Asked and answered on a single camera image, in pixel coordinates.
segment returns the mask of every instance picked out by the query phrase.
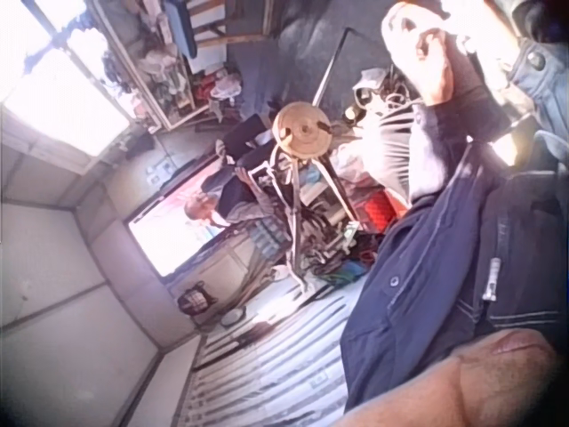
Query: grinding wheel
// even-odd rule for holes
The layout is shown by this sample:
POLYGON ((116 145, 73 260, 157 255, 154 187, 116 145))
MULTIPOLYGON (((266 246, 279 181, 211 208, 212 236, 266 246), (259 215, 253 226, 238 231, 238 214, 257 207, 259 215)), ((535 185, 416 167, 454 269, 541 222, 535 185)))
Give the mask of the grinding wheel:
POLYGON ((330 120, 321 109, 307 102, 293 102, 281 109, 273 134, 285 153, 300 160, 322 156, 332 143, 330 120))

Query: button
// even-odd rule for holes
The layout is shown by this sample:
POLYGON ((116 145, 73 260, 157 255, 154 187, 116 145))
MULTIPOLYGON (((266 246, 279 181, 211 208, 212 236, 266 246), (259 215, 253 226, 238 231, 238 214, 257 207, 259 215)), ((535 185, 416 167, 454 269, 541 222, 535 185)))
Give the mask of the button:
POLYGON ((542 71, 545 68, 545 58, 541 53, 529 52, 527 55, 527 60, 529 60, 532 67, 538 71, 542 71))

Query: window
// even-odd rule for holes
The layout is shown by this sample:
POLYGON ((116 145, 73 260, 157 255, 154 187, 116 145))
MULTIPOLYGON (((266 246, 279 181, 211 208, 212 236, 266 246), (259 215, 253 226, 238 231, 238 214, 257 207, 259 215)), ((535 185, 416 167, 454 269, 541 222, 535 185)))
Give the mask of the window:
POLYGON ((220 234, 221 229, 193 222, 184 214, 189 196, 198 191, 205 178, 219 167, 219 162, 207 166, 142 218, 129 224, 134 238, 160 276, 174 273, 205 243, 220 234))
MULTIPOLYGON (((38 4, 47 7, 44 12, 55 28, 64 27, 84 11, 83 1, 77 0, 38 4)), ((50 37, 18 0, 3 2, 0 14, 11 17, 6 21, 8 35, 16 44, 6 49, 10 54, 10 64, 6 67, 17 69, 21 74, 23 59, 47 46, 50 37)), ((83 57, 83 61, 100 61, 97 56, 100 46, 93 50, 94 56, 83 57)), ((31 74, 19 79, 4 105, 37 131, 92 157, 97 157, 129 125, 128 119, 92 85, 69 57, 55 49, 39 61, 31 74)))

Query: hand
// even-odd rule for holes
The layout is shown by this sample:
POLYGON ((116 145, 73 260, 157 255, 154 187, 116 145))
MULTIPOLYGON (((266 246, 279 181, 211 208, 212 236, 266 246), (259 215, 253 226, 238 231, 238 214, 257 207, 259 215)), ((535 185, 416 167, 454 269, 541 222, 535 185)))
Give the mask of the hand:
POLYGON ((254 185, 254 182, 251 178, 251 175, 245 170, 244 167, 236 167, 235 168, 235 175, 241 182, 247 184, 249 187, 254 185))
POLYGON ((391 59, 427 105, 453 97, 453 69, 446 56, 442 25, 433 12, 401 3, 389 10, 381 24, 391 59))

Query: dark blue jacket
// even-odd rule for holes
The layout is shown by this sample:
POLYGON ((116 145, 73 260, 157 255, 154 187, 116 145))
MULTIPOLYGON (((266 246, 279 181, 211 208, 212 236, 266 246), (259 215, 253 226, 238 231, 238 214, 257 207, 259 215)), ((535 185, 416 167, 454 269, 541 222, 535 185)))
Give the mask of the dark blue jacket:
MULTIPOLYGON (((428 181, 437 164, 443 185, 415 191, 346 325, 347 411, 476 336, 534 327, 555 344, 566 338, 566 221, 557 191, 567 182, 552 173, 507 176, 488 144, 466 143, 451 102, 416 114, 427 159, 420 172, 428 181), (485 301, 496 259, 496 301, 485 301)), ((481 115, 482 124, 493 119, 481 115)))

